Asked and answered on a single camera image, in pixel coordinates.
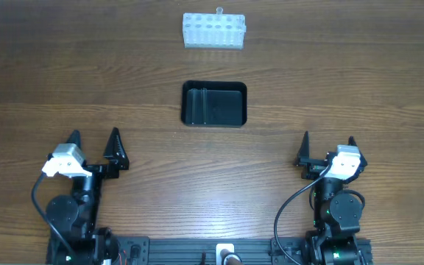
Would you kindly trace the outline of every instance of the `wooden table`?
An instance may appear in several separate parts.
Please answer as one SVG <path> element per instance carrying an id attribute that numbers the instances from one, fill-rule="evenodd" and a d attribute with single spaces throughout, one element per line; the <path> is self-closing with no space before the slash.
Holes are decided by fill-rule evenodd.
<path id="1" fill-rule="evenodd" d="M 323 158 L 354 135 L 369 161 L 358 237 L 377 264 L 424 263 L 424 1 L 226 1 L 242 51 L 184 49 L 183 13 L 214 1 L 0 1 L 0 263 L 44 262 L 49 227 L 29 193 L 73 129 L 92 163 L 121 130 L 130 170 L 105 183 L 99 225 L 152 238 L 270 239 L 308 183 L 305 130 Z M 186 127 L 186 80 L 242 81 L 241 129 Z M 67 193 L 45 180 L 39 200 Z M 307 196 L 282 236 L 312 229 Z"/>

